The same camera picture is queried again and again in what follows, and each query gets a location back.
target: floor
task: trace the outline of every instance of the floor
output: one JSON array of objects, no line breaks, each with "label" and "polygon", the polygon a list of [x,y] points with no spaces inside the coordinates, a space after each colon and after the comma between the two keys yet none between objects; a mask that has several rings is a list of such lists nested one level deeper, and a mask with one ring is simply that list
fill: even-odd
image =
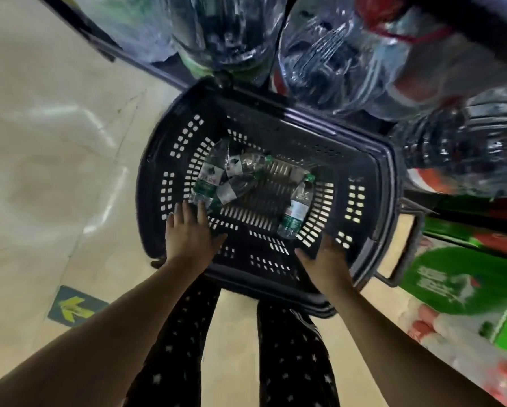
[{"label": "floor", "polygon": [[[37,0],[0,0],[0,377],[67,330],[47,318],[59,286],[110,303],[152,273],[136,172],[178,94],[105,60]],[[407,298],[377,280],[365,294],[394,319]],[[344,339],[342,358],[375,386]]]}]

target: plastic wrap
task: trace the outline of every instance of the plastic wrap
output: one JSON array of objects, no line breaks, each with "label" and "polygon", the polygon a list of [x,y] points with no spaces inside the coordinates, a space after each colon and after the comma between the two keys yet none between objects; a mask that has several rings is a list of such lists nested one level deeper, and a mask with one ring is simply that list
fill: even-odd
[{"label": "plastic wrap", "polygon": [[74,0],[126,53],[144,62],[176,53],[163,0]]}]

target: green box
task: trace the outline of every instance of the green box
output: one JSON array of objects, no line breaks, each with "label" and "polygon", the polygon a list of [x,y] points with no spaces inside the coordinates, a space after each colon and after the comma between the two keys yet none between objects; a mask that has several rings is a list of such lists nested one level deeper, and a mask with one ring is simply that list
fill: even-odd
[{"label": "green box", "polygon": [[424,236],[400,287],[507,350],[507,259]]}]

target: pants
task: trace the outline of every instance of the pants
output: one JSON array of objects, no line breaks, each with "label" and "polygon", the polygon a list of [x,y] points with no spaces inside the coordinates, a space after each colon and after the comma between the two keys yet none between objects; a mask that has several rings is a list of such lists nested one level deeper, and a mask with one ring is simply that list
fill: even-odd
[{"label": "pants", "polygon": [[[127,407],[201,405],[201,358],[220,288],[199,277],[165,322],[124,400]],[[263,407],[338,407],[327,349],[310,317],[270,302],[257,307]]]}]

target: green floor sign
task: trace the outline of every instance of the green floor sign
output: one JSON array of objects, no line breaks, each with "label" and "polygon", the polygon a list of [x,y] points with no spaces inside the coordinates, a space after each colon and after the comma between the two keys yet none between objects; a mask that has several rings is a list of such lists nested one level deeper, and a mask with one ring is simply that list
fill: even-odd
[{"label": "green floor sign", "polygon": [[74,327],[108,305],[103,300],[62,285],[48,312],[48,318],[68,327]]}]

